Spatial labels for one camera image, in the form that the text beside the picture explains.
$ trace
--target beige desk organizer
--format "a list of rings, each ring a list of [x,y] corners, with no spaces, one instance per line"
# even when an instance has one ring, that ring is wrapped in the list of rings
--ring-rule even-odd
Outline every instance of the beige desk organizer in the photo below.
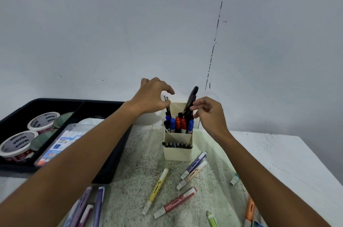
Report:
[[[179,112],[183,112],[186,107],[186,103],[172,102],[170,104],[170,113],[172,118],[176,118]],[[173,143],[187,143],[193,144],[193,134],[183,133],[164,133],[164,142]],[[193,149],[175,148],[175,147],[163,147],[165,160],[190,162],[192,159]]]

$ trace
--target wall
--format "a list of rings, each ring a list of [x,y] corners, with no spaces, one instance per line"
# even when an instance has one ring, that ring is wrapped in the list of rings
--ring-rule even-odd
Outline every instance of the wall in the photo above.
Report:
[[[39,97],[128,100],[158,76],[175,101],[195,85],[221,101],[232,130],[300,136],[343,182],[342,2],[0,0],[0,118]]]

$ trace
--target person's left hand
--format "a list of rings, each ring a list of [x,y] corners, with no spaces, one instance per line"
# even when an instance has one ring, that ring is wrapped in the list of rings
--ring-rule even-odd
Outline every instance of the person's left hand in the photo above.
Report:
[[[143,78],[141,87],[129,103],[138,112],[138,116],[163,110],[170,105],[170,100],[161,100],[162,91],[175,94],[172,87],[159,78],[155,77],[152,80]]]

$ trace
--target red marker cap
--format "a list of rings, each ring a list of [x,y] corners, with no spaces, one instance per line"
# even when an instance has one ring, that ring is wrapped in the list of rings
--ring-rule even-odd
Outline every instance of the red marker cap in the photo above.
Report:
[[[181,122],[180,122],[181,120],[180,120],[180,118],[179,117],[177,117],[176,119],[175,119],[175,128],[176,129],[180,129],[181,128]]]
[[[184,119],[184,118],[181,119],[181,128],[182,129],[186,129],[187,128],[186,119]]]

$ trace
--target hand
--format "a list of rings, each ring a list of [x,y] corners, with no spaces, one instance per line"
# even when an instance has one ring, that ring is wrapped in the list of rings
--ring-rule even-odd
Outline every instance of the hand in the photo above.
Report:
[[[129,102],[134,107],[138,116],[144,113],[157,112],[170,105],[170,100],[161,100],[162,91],[175,94],[172,87],[159,78],[155,77],[152,80],[143,78],[141,87]]]
[[[217,141],[220,137],[230,134],[220,102],[209,97],[203,97],[194,101],[190,110],[198,110],[194,114],[194,118],[200,118],[201,125],[214,140]]]

